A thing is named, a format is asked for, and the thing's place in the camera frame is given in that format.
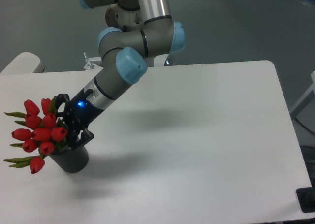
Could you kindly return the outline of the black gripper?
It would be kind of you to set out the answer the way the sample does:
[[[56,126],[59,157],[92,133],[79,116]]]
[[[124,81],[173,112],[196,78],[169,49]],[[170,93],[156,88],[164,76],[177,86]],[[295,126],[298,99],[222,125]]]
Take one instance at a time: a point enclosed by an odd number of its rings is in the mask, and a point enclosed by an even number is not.
[[[68,128],[66,137],[67,145],[71,149],[84,147],[92,139],[94,134],[90,132],[88,125],[97,118],[103,109],[99,109],[88,101],[87,97],[93,94],[92,89],[83,89],[72,99],[68,94],[58,94],[56,97],[56,116],[63,118]],[[64,105],[63,111],[59,111],[61,105]]]

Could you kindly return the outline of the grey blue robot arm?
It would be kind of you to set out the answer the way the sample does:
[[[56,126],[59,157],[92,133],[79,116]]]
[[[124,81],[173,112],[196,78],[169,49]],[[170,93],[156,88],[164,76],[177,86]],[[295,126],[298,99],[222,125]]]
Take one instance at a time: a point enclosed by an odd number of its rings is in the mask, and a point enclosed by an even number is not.
[[[58,116],[67,127],[66,144],[81,148],[94,135],[89,124],[147,71],[147,58],[184,49],[185,31],[172,20],[168,0],[78,0],[83,8],[117,7],[114,23],[98,36],[102,70],[73,98],[60,94]]]

